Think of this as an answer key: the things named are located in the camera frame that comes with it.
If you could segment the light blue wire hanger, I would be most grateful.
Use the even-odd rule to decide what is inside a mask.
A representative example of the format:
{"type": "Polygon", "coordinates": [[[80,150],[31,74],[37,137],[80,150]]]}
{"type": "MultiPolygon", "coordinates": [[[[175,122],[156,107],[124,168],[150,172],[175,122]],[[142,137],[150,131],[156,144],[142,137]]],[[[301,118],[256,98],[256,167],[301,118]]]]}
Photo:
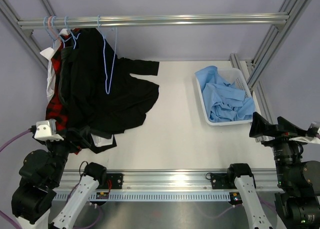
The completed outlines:
{"type": "Polygon", "coordinates": [[[102,58],[103,58],[103,72],[104,72],[104,90],[107,95],[111,94],[114,69],[116,64],[117,46],[118,46],[118,28],[112,27],[106,33],[101,30],[101,16],[97,16],[97,30],[100,33],[103,41],[102,58]],[[109,43],[107,41],[107,35],[109,32],[114,32],[114,48],[111,48],[112,52],[107,52],[109,43]]]}

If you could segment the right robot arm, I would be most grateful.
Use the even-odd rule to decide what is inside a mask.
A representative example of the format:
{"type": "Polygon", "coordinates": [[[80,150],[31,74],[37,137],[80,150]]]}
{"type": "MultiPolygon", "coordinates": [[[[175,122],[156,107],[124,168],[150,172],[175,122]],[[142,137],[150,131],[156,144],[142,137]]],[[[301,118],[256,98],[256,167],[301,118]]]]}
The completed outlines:
{"type": "MultiPolygon", "coordinates": [[[[252,115],[249,137],[270,137],[261,141],[272,148],[277,187],[275,210],[287,229],[318,229],[320,227],[320,163],[302,161],[305,144],[320,141],[320,124],[313,122],[301,129],[279,116],[276,124],[269,123],[258,112],[252,115]]],[[[255,178],[246,163],[233,163],[227,169],[226,182],[238,189],[251,229],[270,229],[271,223],[256,192],[255,178]]]]}

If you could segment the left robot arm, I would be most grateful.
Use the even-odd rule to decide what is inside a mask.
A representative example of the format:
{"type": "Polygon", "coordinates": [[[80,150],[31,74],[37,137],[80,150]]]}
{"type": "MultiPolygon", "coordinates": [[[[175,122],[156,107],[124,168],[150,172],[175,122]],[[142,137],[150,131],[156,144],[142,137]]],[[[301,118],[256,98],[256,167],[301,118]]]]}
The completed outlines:
{"type": "Polygon", "coordinates": [[[40,124],[33,125],[29,132],[47,150],[38,149],[25,157],[19,170],[19,187],[11,199],[12,213],[23,229],[72,229],[90,195],[107,184],[107,169],[89,163],[64,208],[49,221],[55,189],[60,185],[69,154],[90,148],[93,141],[87,128],[69,128],[59,134],[49,125],[40,124]]]}

